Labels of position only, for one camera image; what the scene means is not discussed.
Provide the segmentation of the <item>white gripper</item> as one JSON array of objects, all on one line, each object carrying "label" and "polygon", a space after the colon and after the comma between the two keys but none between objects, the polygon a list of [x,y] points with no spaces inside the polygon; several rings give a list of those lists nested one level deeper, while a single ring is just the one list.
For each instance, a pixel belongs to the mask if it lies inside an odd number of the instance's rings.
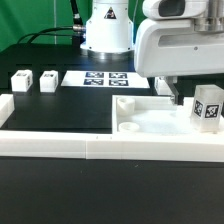
[{"label": "white gripper", "polygon": [[144,0],[134,67],[165,79],[174,105],[183,105],[174,76],[224,73],[224,0]]}]

